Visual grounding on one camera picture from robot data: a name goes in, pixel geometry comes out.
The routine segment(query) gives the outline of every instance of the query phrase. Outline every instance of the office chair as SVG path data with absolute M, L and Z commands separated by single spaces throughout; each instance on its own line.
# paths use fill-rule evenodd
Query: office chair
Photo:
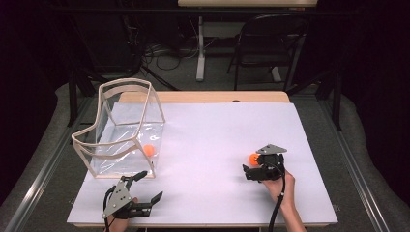
M 250 19 L 237 36 L 235 53 L 229 63 L 228 73 L 236 60 L 235 87 L 241 67 L 288 67 L 283 90 L 289 84 L 297 41 L 308 28 L 308 21 L 300 15 L 264 14 Z

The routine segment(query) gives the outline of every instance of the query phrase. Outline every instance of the black cable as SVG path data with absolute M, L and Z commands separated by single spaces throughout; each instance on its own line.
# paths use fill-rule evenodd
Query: black cable
M 280 192 L 280 195 L 278 196 L 278 201 L 277 201 L 277 205 L 274 208 L 274 211 L 272 212 L 272 216 L 271 216 L 271 221 L 269 222 L 269 227 L 268 227 L 268 232 L 273 232 L 274 231 L 274 224 L 275 224 L 275 219 L 277 218 L 277 214 L 280 208 L 280 204 L 283 200 L 284 197 L 284 191 L 286 190 L 286 181 L 285 181 L 285 174 L 273 163 L 267 162 L 268 164 L 272 165 L 274 168 L 276 168 L 278 170 L 278 172 L 280 173 L 280 176 L 282 178 L 282 190 Z
M 145 66 L 141 66 L 141 69 L 143 69 L 144 71 L 146 71 L 147 73 L 149 73 L 153 78 L 155 78 L 159 83 L 161 83 L 162 85 L 164 85 L 165 87 L 167 87 L 170 90 L 175 90 L 175 91 L 180 91 L 180 89 L 176 88 L 175 86 L 171 85 L 170 83 L 168 83 L 166 80 L 164 80 L 162 77 L 160 77 L 159 75 L 157 75 L 156 73 L 154 73 L 153 71 L 151 71 L 150 69 L 148 69 L 148 67 Z
M 105 211 L 106 208 L 106 201 L 108 199 L 108 197 L 110 196 L 110 194 L 112 194 L 112 192 L 114 192 L 115 190 L 115 186 L 111 187 L 106 193 L 105 193 L 105 197 L 103 199 L 103 203 L 102 203 L 102 210 Z M 108 224 L 108 219 L 107 217 L 103 219 L 104 224 L 105 224 L 105 231 L 109 232 L 109 226 L 111 226 L 111 223 L 114 221 L 111 221 L 111 223 Z

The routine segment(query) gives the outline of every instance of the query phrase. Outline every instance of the white desk leg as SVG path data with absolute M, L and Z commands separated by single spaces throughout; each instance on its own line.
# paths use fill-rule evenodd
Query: white desk leg
M 205 54 L 204 54 L 204 28 L 202 16 L 199 17 L 198 22 L 198 31 L 199 31 L 199 57 L 198 57 L 198 67 L 196 70 L 196 81 L 204 80 L 205 73 Z

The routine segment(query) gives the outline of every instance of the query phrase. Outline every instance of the clear plastic box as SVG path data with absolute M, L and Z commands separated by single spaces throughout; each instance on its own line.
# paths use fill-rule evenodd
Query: clear plastic box
M 95 178 L 148 171 L 155 178 L 165 118 L 151 83 L 124 78 L 102 84 L 95 123 L 72 134 L 73 146 Z

